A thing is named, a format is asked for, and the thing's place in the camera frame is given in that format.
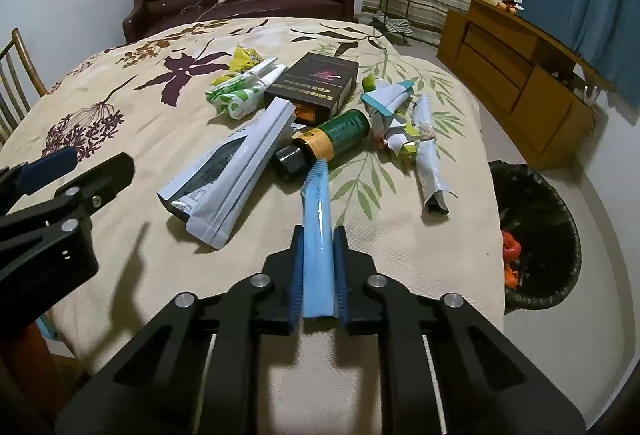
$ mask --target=tablecloth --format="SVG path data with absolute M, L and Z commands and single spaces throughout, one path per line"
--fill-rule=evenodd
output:
M 52 310 L 76 356 L 97 371 L 181 291 L 222 293 L 259 272 L 270 253 L 289 246 L 302 223 L 300 183 L 268 169 L 252 192 L 228 244 L 215 251 L 190 237 L 156 191 L 249 118 L 214 116 L 204 92 L 228 69 L 237 45 L 293 64 L 307 52 L 355 60 L 358 81 L 374 73 L 412 79 L 429 94 L 440 167 L 457 197 L 448 217 L 422 213 L 414 171 L 372 142 L 330 163 L 332 218 L 350 246 L 373 256 L 378 270 L 412 292 L 455 291 L 496 327 L 504 312 L 501 236 L 478 107 L 457 79 L 428 61 L 400 56 L 372 27 L 303 18 L 198 22 L 90 57 L 30 111 L 0 152 L 0 166 L 34 160 L 65 144 L 78 168 L 18 207 L 127 152 L 132 184 L 93 216 L 100 270 Z M 362 86 L 345 108 L 360 107 Z M 402 111 L 409 112 L 408 105 Z M 380 432 L 377 343 L 339 329 L 307 326 L 298 336 L 264 336 L 260 355 L 261 433 Z

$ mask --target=wooden cabinet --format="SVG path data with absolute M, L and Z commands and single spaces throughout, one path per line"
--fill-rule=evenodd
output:
M 484 0 L 472 0 L 466 14 L 449 11 L 438 58 L 532 168 L 566 166 L 593 129 L 593 109 L 559 81 L 572 76 L 576 62 L 593 70 L 548 34 Z

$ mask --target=black box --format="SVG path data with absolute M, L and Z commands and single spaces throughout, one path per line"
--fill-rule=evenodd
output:
M 266 89 L 264 106 L 277 96 L 296 105 L 297 122 L 321 125 L 338 113 L 357 76 L 354 61 L 308 52 Z

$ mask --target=tile floor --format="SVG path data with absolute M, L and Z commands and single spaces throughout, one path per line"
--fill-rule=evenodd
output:
M 410 40 L 395 44 L 401 54 L 446 67 L 436 49 Z M 521 163 L 524 159 L 489 112 L 480 106 L 487 160 Z M 543 176 L 568 205 L 580 233 L 582 270 L 569 297 L 546 311 L 519 310 L 504 319 L 504 334 L 580 409 L 591 423 L 615 389 L 630 358 L 630 328 L 619 295 L 620 282 L 606 243 L 574 172 Z

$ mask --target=blue plastic wrapper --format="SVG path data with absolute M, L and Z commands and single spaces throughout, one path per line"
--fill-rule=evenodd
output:
M 304 261 L 302 317 L 335 316 L 329 167 L 319 159 L 302 185 Z

